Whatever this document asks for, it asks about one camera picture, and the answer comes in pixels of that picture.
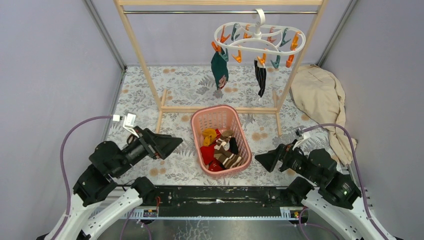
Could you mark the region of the red snowflake sock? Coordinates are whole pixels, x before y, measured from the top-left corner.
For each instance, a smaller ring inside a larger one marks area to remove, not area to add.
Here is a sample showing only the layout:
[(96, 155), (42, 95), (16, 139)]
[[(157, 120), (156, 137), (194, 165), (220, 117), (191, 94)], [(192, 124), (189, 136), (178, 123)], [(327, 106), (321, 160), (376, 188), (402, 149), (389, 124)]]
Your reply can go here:
[(219, 131), (219, 129), (215, 129), (215, 133), (216, 133), (216, 138), (219, 138), (221, 136), (221, 132)]

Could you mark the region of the mustard yellow sock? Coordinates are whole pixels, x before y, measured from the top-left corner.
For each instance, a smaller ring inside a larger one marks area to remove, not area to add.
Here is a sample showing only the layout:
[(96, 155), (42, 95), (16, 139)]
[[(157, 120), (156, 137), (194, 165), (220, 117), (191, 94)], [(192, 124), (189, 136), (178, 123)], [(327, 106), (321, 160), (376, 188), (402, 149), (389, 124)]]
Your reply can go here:
[(216, 129), (207, 128), (202, 132), (202, 136), (203, 136), (203, 146), (208, 147), (215, 142), (215, 139), (217, 137)]

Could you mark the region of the red santa sock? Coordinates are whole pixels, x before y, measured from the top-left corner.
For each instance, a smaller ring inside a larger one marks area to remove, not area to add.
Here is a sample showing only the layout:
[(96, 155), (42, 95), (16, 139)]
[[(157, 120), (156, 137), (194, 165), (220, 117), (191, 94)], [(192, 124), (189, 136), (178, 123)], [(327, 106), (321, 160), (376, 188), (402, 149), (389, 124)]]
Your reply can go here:
[(201, 157), (206, 168), (211, 172), (220, 172), (225, 170), (223, 165), (214, 157), (215, 144), (202, 146), (200, 148)]

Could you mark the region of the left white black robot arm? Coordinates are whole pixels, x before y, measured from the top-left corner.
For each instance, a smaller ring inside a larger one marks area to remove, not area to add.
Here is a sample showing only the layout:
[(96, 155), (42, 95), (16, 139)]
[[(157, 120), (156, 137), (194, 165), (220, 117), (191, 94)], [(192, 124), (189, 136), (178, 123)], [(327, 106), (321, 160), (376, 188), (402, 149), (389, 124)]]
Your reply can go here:
[(80, 175), (67, 198), (65, 212), (49, 233), (40, 240), (96, 240), (113, 223), (132, 209), (157, 203), (158, 189), (146, 177), (137, 177), (126, 191), (102, 211), (93, 212), (118, 186), (121, 177), (146, 157), (166, 159), (183, 139), (154, 133), (135, 126), (133, 140), (123, 149), (113, 141), (99, 143), (89, 156), (91, 164)]

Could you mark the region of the white clip sock hanger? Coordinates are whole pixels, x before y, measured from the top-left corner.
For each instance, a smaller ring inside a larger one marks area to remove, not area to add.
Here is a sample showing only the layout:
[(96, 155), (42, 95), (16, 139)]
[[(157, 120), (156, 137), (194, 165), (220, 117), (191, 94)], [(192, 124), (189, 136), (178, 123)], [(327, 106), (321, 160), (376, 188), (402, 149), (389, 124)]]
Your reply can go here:
[(266, 24), (265, 12), (256, 8), (255, 22), (227, 22), (219, 26), (211, 42), (218, 52), (251, 52), (275, 56), (291, 56), (301, 52), (307, 43), (307, 36), (292, 26)]

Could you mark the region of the teal sock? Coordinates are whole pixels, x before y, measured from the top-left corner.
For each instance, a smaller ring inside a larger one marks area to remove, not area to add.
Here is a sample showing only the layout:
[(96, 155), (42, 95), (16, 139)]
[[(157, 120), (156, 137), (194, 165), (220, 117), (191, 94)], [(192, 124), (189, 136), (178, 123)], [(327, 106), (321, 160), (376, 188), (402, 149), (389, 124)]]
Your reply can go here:
[(216, 89), (220, 90), (225, 87), (229, 80), (227, 62), (220, 56), (218, 52), (215, 52), (210, 63)]

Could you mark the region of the black white striped sock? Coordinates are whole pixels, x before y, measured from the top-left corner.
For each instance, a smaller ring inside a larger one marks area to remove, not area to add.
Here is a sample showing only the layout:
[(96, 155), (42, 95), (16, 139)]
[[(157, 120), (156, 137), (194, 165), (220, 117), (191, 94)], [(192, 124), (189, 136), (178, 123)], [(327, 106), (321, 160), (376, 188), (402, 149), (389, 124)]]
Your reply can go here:
[(255, 78), (259, 86), (258, 96), (263, 97), (266, 89), (267, 70), (264, 67), (260, 67), (258, 60), (254, 60), (254, 71)]

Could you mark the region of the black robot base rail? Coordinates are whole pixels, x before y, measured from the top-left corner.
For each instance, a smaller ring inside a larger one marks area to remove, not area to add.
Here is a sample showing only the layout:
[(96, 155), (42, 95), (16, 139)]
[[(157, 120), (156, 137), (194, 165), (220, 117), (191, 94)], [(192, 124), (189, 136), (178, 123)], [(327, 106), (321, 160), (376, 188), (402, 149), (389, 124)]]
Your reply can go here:
[(285, 187), (159, 185), (138, 206), (161, 219), (295, 219), (304, 207)]

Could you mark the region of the brown white striped sock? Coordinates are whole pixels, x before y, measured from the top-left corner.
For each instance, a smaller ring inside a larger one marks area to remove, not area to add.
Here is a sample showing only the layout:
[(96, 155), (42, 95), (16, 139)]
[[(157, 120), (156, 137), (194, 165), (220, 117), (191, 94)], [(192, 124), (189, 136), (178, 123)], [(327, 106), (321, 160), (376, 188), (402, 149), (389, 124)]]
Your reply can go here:
[(239, 154), (229, 152), (229, 141), (233, 138), (232, 130), (224, 131), (215, 141), (214, 157), (225, 169), (236, 168), (242, 164), (243, 158)]

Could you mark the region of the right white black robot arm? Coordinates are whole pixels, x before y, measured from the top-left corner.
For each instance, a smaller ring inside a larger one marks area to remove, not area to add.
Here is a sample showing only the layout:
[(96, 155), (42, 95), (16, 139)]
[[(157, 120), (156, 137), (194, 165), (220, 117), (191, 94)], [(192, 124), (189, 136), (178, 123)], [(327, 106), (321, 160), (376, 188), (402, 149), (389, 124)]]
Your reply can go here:
[(299, 176), (287, 187), (287, 201), (318, 214), (347, 240), (395, 240), (373, 214), (366, 210), (363, 195), (350, 175), (337, 171), (337, 164), (323, 148), (308, 155), (295, 143), (255, 156), (272, 172), (293, 170)]

